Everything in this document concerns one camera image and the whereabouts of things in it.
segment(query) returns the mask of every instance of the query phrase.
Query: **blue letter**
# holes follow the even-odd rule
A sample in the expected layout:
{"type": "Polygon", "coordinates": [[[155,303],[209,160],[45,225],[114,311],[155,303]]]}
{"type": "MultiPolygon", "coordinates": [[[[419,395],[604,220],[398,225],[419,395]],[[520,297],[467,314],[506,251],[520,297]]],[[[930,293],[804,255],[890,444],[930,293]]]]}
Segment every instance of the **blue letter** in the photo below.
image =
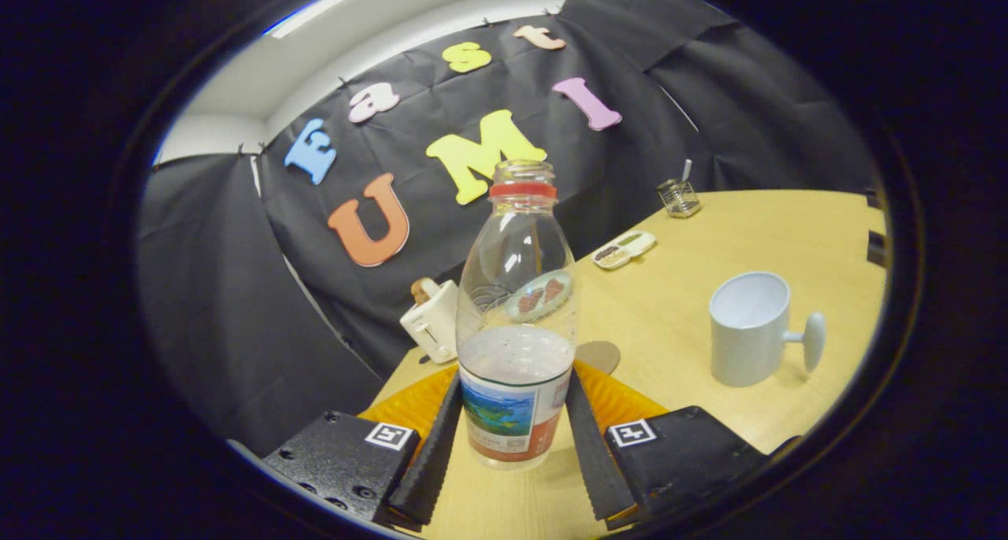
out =
{"type": "Polygon", "coordinates": [[[319,131],[319,128],[322,128],[321,118],[308,121],[297,141],[287,150],[287,157],[283,159],[284,166],[294,164],[311,174],[314,185],[321,184],[322,178],[326,177],[329,167],[333,166],[333,160],[336,159],[336,149],[324,150],[331,141],[329,135],[319,131]]]}

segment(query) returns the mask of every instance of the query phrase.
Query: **foam letter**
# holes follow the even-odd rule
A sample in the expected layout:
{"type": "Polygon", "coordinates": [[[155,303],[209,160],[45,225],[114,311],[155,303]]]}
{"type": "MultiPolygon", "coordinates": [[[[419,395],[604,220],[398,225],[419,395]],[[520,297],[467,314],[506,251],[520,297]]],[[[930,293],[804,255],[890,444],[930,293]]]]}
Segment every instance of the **foam letter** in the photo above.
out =
{"type": "Polygon", "coordinates": [[[326,177],[329,167],[333,166],[333,160],[336,159],[336,149],[324,150],[331,141],[329,135],[319,131],[320,128],[322,128],[321,118],[308,121],[283,159],[283,166],[294,164],[311,174],[311,182],[314,185],[322,182],[322,178],[326,177]]]}
{"type": "Polygon", "coordinates": [[[374,117],[375,113],[391,110],[397,103],[399,103],[399,96],[392,92],[392,85],[385,84],[385,82],[371,85],[350,100],[350,107],[353,107],[350,110],[350,121],[354,121],[354,123],[367,121],[374,117]]]}
{"type": "Polygon", "coordinates": [[[546,150],[536,149],[511,121],[511,112],[497,110],[480,121],[480,141],[472,142],[458,135],[445,135],[427,146],[427,156],[438,157],[452,181],[459,188],[455,196],[460,206],[473,201],[487,191],[487,182],[477,180],[472,171],[494,177],[494,166],[507,159],[544,160],[546,150]]]}
{"type": "Polygon", "coordinates": [[[518,30],[515,30],[514,34],[511,35],[516,35],[516,37],[519,38],[525,38],[525,40],[531,41],[532,44],[538,45],[539,48],[544,49],[559,49],[566,45],[566,42],[560,40],[560,38],[553,40],[553,38],[547,37],[546,33],[548,33],[548,31],[549,28],[530,27],[528,24],[525,24],[524,27],[518,28],[518,30]]]}
{"type": "Polygon", "coordinates": [[[486,49],[481,49],[475,41],[464,41],[462,44],[450,45],[442,52],[442,58],[449,62],[452,70],[465,74],[477,68],[486,66],[493,56],[486,49]]]}
{"type": "Polygon", "coordinates": [[[603,128],[612,127],[619,121],[623,121],[623,116],[610,110],[603,105],[600,99],[588,91],[584,78],[571,78],[558,82],[553,86],[554,92],[560,92],[568,96],[572,102],[588,116],[588,125],[594,131],[602,131],[603,128]]]}
{"type": "Polygon", "coordinates": [[[381,241],[373,241],[364,231],[364,225],[357,216],[357,209],[360,207],[357,199],[350,199],[338,207],[329,217],[329,229],[340,236],[350,258],[362,267],[377,267],[406,245],[409,218],[406,218],[406,211],[402,210],[402,204],[399,204],[399,198],[392,189],[392,174],[381,174],[364,188],[364,196],[370,196],[378,202],[378,209],[388,222],[388,234],[381,241]]]}

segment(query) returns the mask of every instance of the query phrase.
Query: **white mug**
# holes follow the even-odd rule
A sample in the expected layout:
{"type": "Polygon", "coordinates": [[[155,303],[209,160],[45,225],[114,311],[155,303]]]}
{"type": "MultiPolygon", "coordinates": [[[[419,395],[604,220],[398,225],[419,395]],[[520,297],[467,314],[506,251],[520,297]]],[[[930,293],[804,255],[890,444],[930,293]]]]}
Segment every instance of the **white mug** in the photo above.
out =
{"type": "Polygon", "coordinates": [[[455,281],[444,282],[429,300],[413,304],[399,323],[434,363],[448,363],[458,357],[455,349],[455,311],[459,287],[455,281]]]}
{"type": "Polygon", "coordinates": [[[784,344],[800,342],[805,371],[812,372],[826,346],[826,318],[808,316],[805,332],[787,330],[791,289],[784,279],[753,272],[728,279],[711,298],[711,371],[729,387],[755,385],[780,367],[784,344]]]}

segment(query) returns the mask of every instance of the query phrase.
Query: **coaster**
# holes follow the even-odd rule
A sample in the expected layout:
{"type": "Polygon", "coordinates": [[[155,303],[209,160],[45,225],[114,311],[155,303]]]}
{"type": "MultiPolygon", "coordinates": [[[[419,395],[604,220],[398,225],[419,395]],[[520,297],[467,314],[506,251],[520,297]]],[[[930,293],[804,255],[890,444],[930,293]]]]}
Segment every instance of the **coaster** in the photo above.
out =
{"type": "Polygon", "coordinates": [[[620,364],[620,349],[610,342],[589,342],[578,346],[574,357],[606,375],[612,375],[616,365],[620,364]]]}

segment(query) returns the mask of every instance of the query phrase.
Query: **dish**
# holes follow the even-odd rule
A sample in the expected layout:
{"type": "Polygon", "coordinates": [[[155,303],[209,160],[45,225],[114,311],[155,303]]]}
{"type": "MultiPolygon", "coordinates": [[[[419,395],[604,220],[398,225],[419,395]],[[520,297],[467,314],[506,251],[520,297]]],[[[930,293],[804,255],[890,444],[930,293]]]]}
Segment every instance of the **dish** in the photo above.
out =
{"type": "Polygon", "coordinates": [[[655,236],[648,232],[626,232],[596,250],[592,254],[592,261],[602,268],[619,268],[651,249],[656,242],[655,236]]]}
{"type": "Polygon", "coordinates": [[[571,295],[571,275],[551,271],[519,288],[506,304],[507,314],[518,322],[546,316],[560,307],[571,295]]]}

